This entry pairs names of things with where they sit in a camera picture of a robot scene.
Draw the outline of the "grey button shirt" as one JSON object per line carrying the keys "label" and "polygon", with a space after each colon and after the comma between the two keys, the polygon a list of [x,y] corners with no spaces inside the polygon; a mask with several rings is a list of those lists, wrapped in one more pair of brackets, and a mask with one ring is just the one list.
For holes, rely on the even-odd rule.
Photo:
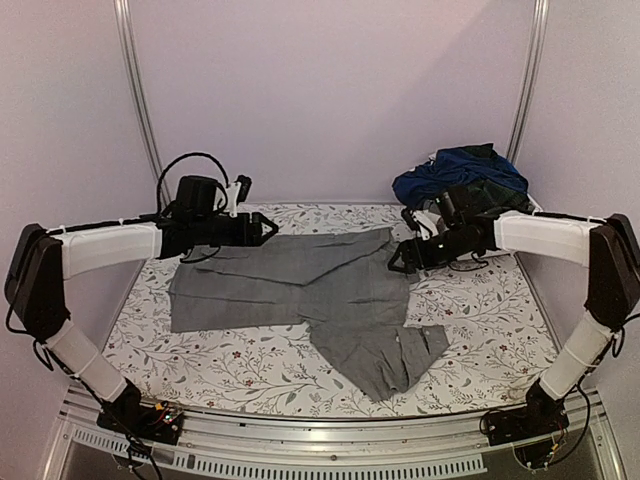
{"label": "grey button shirt", "polygon": [[391,272],[389,228],[276,235],[181,264],[171,281],[177,333],[307,324],[330,367],[373,402],[405,393],[449,348],[441,325],[405,324],[411,279]]}

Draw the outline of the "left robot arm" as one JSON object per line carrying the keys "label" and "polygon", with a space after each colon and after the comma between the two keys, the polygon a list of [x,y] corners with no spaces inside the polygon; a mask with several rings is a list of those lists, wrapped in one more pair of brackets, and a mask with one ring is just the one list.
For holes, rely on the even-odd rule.
{"label": "left robot arm", "polygon": [[146,408],[137,403],[140,391],[74,323],[67,284],[121,264],[183,256],[198,246],[261,246],[278,230],[261,213],[211,214],[187,222],[147,215],[54,230],[29,224],[5,281],[8,316],[21,322],[17,334],[31,337],[46,358],[111,404],[108,412],[116,424],[138,434],[149,423]]}

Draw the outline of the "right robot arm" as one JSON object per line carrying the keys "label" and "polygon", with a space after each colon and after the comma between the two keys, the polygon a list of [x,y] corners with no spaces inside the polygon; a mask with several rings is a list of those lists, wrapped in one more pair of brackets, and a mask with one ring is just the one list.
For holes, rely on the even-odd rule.
{"label": "right robot arm", "polygon": [[614,336],[637,317],[639,242],[630,219],[621,213],[579,218],[508,211],[476,215],[428,239],[405,240],[388,267],[414,274],[489,251],[528,257],[532,284],[543,297],[577,309],[574,321],[560,322],[564,345],[530,390],[543,397],[517,415],[521,432],[537,436],[555,420],[551,401],[563,399],[595,370]]}

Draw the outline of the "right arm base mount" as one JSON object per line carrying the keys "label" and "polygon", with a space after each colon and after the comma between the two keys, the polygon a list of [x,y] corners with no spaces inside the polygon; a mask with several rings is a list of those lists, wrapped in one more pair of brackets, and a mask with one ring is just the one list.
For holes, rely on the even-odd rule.
{"label": "right arm base mount", "polygon": [[564,399],[554,399],[536,381],[518,408],[487,411],[479,421],[480,432],[491,446],[513,443],[560,432],[569,426]]}

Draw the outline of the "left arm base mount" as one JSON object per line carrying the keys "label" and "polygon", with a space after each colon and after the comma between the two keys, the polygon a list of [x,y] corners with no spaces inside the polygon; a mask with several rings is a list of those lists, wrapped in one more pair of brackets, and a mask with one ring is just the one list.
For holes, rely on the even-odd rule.
{"label": "left arm base mount", "polygon": [[184,410],[175,403],[142,403],[139,389],[129,380],[113,401],[102,403],[97,425],[103,429],[167,445],[177,445],[184,424]]}

